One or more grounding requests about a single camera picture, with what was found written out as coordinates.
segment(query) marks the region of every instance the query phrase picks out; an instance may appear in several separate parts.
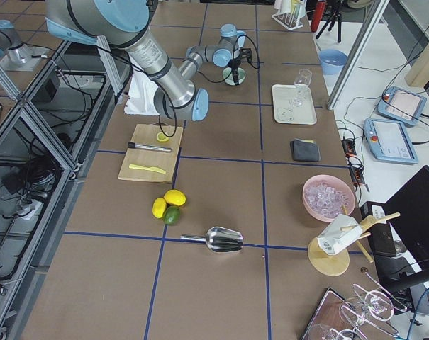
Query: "wooden round base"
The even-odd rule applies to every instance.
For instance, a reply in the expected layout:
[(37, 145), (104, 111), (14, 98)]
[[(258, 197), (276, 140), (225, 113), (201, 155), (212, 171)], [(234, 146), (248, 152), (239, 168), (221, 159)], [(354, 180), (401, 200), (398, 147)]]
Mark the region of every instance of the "wooden round base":
[(308, 244), (308, 259), (311, 261), (312, 266), (317, 271), (327, 276), (342, 275), (350, 265), (350, 255), (348, 250), (343, 249), (337, 255), (327, 255), (319, 246), (315, 239), (312, 239)]

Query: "pink bowl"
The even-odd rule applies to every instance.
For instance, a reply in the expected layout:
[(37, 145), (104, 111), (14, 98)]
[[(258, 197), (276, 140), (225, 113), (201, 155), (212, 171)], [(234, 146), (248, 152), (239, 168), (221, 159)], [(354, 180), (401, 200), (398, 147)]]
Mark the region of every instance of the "pink bowl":
[(306, 192), (306, 189), (320, 182), (325, 182), (328, 186), (334, 188), (335, 190), (342, 191), (348, 197), (348, 201), (350, 202), (350, 204), (346, 208), (347, 208), (347, 214), (350, 215), (355, 209), (355, 202), (356, 202), (355, 194), (352, 192), (351, 188), (344, 181), (331, 175), (317, 175), (314, 177), (310, 177), (305, 182), (304, 187), (302, 189), (302, 203), (304, 204), (304, 207), (306, 208), (308, 213), (311, 214), (317, 220), (320, 220), (323, 222), (332, 222), (334, 220), (333, 218), (329, 218), (317, 213), (315, 210), (311, 208), (311, 206), (306, 201), (306, 197), (304, 195), (304, 193)]

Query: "computer monitor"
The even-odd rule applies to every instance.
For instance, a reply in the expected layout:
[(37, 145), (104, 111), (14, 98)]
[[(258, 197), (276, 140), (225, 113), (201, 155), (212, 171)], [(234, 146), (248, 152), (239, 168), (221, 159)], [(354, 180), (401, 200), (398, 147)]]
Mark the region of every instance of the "computer monitor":
[(424, 166), (384, 205), (388, 215), (399, 212), (391, 221), (401, 241), (419, 263), (422, 271), (383, 280), (391, 292), (429, 281), (429, 166)]

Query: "cutting board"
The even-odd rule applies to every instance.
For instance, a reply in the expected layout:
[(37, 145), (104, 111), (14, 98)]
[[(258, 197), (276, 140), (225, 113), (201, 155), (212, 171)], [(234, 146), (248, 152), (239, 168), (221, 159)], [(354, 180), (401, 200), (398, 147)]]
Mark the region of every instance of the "cutting board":
[[(162, 126), (167, 135), (174, 131), (173, 126)], [(173, 179), (174, 168), (177, 163), (179, 144), (183, 133), (182, 127), (177, 127), (174, 136), (167, 142), (158, 142), (156, 135), (160, 131), (159, 125), (137, 124), (130, 141), (136, 144), (155, 145), (158, 147), (170, 147), (172, 152), (158, 152), (141, 149), (128, 149), (121, 165), (118, 179), (126, 181), (160, 182), (171, 183)], [(146, 170), (129, 169), (129, 164), (142, 166), (157, 166), (165, 170), (166, 174)]]

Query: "bowl of ice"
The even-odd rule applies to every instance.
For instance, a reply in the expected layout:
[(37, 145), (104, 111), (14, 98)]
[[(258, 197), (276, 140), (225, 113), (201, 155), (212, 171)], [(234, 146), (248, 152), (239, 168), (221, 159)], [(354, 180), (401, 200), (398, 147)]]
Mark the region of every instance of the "bowl of ice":
[(349, 215), (353, 212), (355, 194), (341, 179), (331, 175), (317, 175), (305, 182), (302, 202), (314, 218), (332, 222), (339, 214)]

